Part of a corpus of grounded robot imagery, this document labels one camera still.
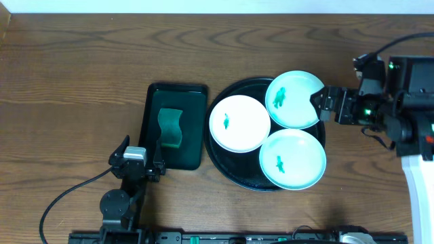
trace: tray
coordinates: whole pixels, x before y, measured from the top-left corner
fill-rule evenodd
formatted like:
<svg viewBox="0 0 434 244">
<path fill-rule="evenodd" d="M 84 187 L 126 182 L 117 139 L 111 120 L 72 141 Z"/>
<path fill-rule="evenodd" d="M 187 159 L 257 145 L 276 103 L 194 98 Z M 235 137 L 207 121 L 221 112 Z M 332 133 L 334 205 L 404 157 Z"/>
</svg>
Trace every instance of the tray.
<svg viewBox="0 0 434 244">
<path fill-rule="evenodd" d="M 276 191 L 282 188 L 274 185 L 263 174 L 259 165 L 259 150 L 253 150 L 247 153 L 229 152 L 220 147 L 210 134 L 210 115 L 212 109 L 219 101 L 233 95 L 246 95 L 257 99 L 264 105 L 265 92 L 274 78 L 270 77 L 255 77 L 236 82 L 220 93 L 212 102 L 205 116 L 205 129 L 203 131 L 203 139 L 205 141 L 206 150 L 217 169 L 232 182 L 248 188 L 250 190 L 259 191 Z M 277 130 L 284 129 L 271 120 L 270 135 Z M 304 129 L 312 136 L 316 137 L 321 145 L 326 144 L 326 133 L 322 121 L 314 126 Z"/>
<path fill-rule="evenodd" d="M 166 168 L 194 170 L 200 166 L 207 98 L 208 91 L 202 85 L 154 83 L 149 86 L 138 143 L 147 150 L 147 167 L 153 164 L 156 141 L 161 135 L 157 120 L 161 108 L 182 110 L 180 147 L 161 148 Z"/>
</svg>

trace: rectangular black tray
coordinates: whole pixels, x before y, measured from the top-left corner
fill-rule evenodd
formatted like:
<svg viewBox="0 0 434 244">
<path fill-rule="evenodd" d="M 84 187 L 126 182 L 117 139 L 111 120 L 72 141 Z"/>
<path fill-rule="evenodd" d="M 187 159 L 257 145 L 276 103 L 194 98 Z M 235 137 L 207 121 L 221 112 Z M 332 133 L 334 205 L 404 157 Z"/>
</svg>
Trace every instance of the rectangular black tray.
<svg viewBox="0 0 434 244">
<path fill-rule="evenodd" d="M 157 120 L 161 108 L 182 110 L 180 147 L 161 148 L 166 168 L 194 170 L 200 166 L 207 98 L 208 90 L 202 85 L 154 83 L 149 86 L 138 143 L 147 150 L 147 167 L 153 164 L 155 145 L 161 135 Z"/>
</svg>

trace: white wall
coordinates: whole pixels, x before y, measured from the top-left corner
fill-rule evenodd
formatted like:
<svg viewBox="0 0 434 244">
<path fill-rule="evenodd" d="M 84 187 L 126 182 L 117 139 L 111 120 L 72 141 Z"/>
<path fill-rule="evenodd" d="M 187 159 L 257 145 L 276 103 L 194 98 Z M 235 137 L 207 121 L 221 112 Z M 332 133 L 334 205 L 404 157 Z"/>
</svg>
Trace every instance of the white wall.
<svg viewBox="0 0 434 244">
<path fill-rule="evenodd" d="M 0 0 L 17 13 L 434 14 L 434 0 Z"/>
</svg>

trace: table surface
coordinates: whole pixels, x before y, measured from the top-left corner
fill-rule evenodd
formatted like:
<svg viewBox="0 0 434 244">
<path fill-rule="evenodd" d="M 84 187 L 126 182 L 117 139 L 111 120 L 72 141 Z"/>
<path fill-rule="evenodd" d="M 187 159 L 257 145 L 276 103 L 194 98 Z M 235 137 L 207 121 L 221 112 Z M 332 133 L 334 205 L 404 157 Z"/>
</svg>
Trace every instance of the table surface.
<svg viewBox="0 0 434 244">
<path fill-rule="evenodd" d="M 138 142 L 151 83 L 206 84 L 208 105 L 238 80 L 288 70 L 358 87 L 351 58 L 433 30 L 434 16 L 13 15 L 0 49 L 0 242 L 38 243 L 51 201 L 106 170 L 125 135 Z M 432 44 L 409 41 L 382 57 L 429 55 Z M 313 187 L 244 189 L 203 148 L 199 169 L 169 170 L 148 185 L 142 223 L 186 232 L 354 224 L 403 232 L 412 242 L 408 187 L 395 153 L 360 127 L 325 128 L 328 165 Z M 107 175 L 63 198 L 45 221 L 48 241 L 98 230 L 100 198 L 120 182 Z"/>
</svg>

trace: green sponge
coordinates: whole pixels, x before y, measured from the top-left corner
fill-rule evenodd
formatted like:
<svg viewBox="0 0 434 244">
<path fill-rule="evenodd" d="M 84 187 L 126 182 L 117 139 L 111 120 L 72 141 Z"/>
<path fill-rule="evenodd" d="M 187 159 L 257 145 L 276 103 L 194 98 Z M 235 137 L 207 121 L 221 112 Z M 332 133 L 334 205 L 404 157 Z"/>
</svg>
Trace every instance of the green sponge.
<svg viewBox="0 0 434 244">
<path fill-rule="evenodd" d="M 182 142 L 182 132 L 179 118 L 182 110 L 162 108 L 158 113 L 158 124 L 161 128 L 161 146 L 179 148 Z"/>
</svg>

